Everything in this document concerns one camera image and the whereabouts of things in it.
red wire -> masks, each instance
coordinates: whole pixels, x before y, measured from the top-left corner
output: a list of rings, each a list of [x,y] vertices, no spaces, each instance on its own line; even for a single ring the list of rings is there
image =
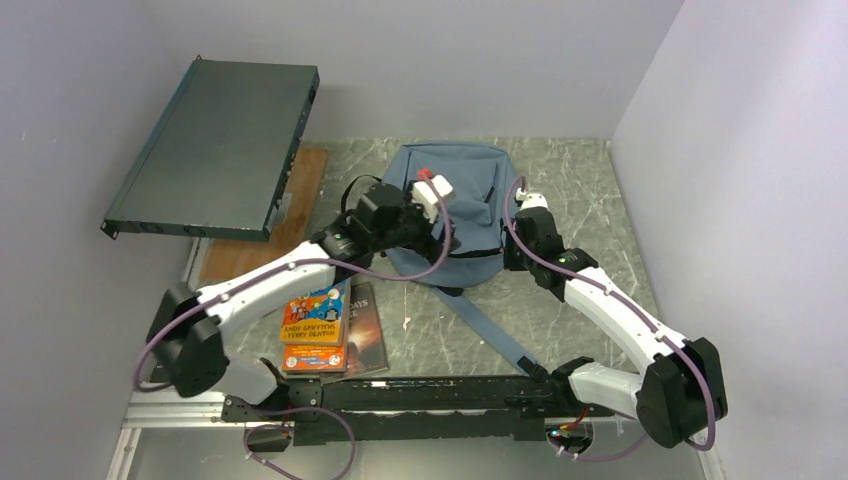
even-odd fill
[[[586,415],[588,415],[588,414],[589,414],[589,407],[584,407],[583,411],[580,412],[580,416],[577,417],[577,420],[575,420],[571,423],[566,423],[565,425],[560,427],[560,429],[561,430],[573,430],[575,427],[577,427],[577,425],[580,425],[580,422],[582,422],[583,419],[586,418]]]

white wall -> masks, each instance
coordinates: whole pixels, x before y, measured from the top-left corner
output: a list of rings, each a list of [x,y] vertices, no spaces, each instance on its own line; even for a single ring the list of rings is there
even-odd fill
[[[609,138],[682,0],[146,0],[179,58],[315,64],[307,134]]]
[[[844,478],[848,3],[687,0],[612,141],[660,313],[721,351],[731,479]]]
[[[103,478],[185,239],[99,230],[187,63],[134,0],[0,2],[0,478]]]

wooden board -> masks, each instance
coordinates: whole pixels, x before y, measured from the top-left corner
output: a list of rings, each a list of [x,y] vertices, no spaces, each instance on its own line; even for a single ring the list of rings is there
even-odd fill
[[[286,182],[286,193],[291,194],[291,205],[283,223],[274,227],[267,243],[213,240],[200,270],[200,280],[233,279],[282,257],[303,242],[326,166],[326,150],[298,150],[291,176]]]

blue backpack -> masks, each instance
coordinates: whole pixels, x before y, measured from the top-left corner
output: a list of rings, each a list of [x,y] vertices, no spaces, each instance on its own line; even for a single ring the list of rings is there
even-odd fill
[[[441,268],[418,280],[431,285],[433,293],[462,318],[483,340],[495,348],[519,371],[522,357],[536,362],[501,327],[463,297],[461,289],[483,283],[503,270],[503,201],[516,174],[509,154],[494,145],[467,142],[429,142],[404,145],[395,154],[382,181],[405,190],[417,181],[418,171],[429,168],[443,175],[453,186],[455,197],[448,202],[448,214],[461,242]],[[518,211],[510,202],[510,217]],[[443,219],[433,227],[441,238]],[[395,248],[386,252],[402,275],[421,272],[430,262],[417,253]]]

book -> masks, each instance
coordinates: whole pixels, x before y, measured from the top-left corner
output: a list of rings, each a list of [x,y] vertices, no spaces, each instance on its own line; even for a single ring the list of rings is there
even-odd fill
[[[347,344],[339,346],[286,344],[283,371],[286,373],[343,372]]]
[[[351,287],[347,331],[347,368],[344,373],[322,374],[321,381],[324,383],[373,375],[389,369],[374,286],[369,282]]]
[[[349,299],[350,281],[345,280],[292,300],[283,313],[280,341],[298,345],[342,345]]]

